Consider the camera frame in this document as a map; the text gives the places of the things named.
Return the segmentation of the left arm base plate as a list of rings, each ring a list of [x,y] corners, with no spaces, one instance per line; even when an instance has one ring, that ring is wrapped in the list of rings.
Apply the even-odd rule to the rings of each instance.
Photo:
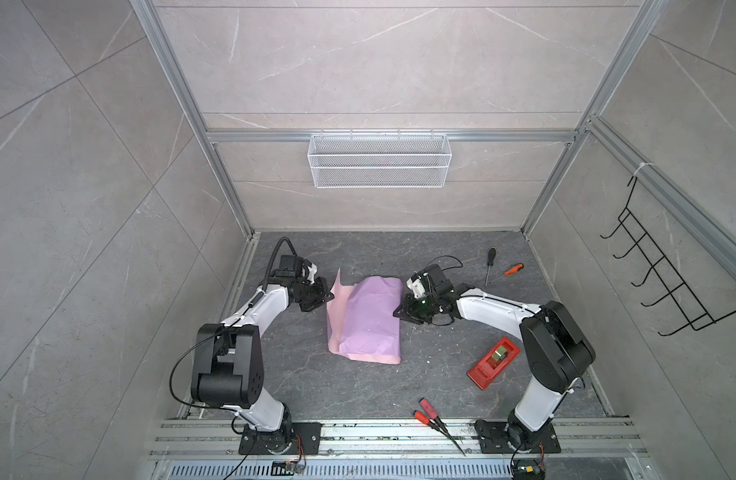
[[[261,432],[245,426],[241,433],[240,455],[316,455],[323,425],[317,422],[283,424],[274,432]]]

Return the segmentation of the pink wrapping paper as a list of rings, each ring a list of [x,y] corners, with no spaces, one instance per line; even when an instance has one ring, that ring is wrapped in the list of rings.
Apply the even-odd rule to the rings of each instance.
[[[404,291],[394,277],[371,276],[354,285],[337,275],[326,305],[328,350],[349,360],[401,362],[400,319],[394,316]]]

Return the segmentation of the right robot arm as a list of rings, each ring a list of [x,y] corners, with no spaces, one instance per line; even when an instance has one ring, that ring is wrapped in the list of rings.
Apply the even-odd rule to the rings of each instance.
[[[505,434],[514,450],[537,446],[562,400],[596,359],[568,309],[557,301],[519,303],[464,284],[447,293],[407,293],[393,312],[418,325],[430,324],[438,314],[480,322],[522,342],[532,378],[509,414]]]

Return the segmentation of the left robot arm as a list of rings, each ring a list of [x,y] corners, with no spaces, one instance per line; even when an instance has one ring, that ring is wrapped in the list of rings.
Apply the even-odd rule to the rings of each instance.
[[[194,346],[179,358],[192,356],[189,402],[227,411],[243,420],[240,435],[259,440],[273,453],[294,442],[290,409],[264,387],[262,336],[290,305],[313,311],[334,298],[326,280],[293,281],[259,286],[237,312],[219,323],[200,327]]]

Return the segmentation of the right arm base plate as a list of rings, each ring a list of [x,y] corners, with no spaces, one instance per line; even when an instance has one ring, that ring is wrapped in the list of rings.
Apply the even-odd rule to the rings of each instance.
[[[474,423],[474,429],[483,454],[561,452],[552,420],[547,420],[537,431],[530,431],[512,418],[507,421],[478,419]]]

